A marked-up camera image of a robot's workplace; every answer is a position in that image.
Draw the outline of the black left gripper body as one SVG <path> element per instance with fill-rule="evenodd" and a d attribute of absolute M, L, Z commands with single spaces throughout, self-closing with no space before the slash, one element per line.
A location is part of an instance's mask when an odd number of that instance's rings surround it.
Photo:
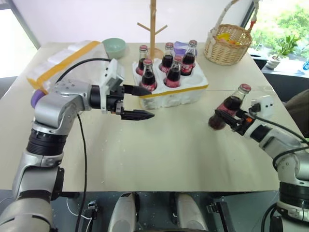
<path fill-rule="evenodd" d="M 125 88 L 119 86 L 115 91 L 110 91 L 106 96 L 106 109 L 113 114 L 123 114 L 123 100 L 125 95 Z"/>

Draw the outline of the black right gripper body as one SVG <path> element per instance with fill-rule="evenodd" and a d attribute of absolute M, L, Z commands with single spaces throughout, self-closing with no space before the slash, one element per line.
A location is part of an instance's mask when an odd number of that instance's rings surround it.
<path fill-rule="evenodd" d="M 237 132 L 240 135 L 244 135 L 248 128 L 253 124 L 253 118 L 251 116 L 237 116 L 238 125 L 231 127 L 232 131 Z"/>

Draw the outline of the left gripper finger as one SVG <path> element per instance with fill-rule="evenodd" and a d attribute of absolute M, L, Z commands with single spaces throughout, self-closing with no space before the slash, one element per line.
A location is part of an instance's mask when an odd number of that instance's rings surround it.
<path fill-rule="evenodd" d="M 131 94 L 133 96 L 146 96 L 151 95 L 151 91 L 140 87 L 140 86 L 132 86 L 132 85 L 123 85 L 124 93 Z"/>
<path fill-rule="evenodd" d="M 120 113 L 121 119 L 122 120 L 132 120 L 132 121 L 140 121 L 140 120 L 147 120 L 155 115 L 151 112 L 145 111 L 145 110 L 132 110 L 132 111 L 127 111 L 123 110 Z"/>

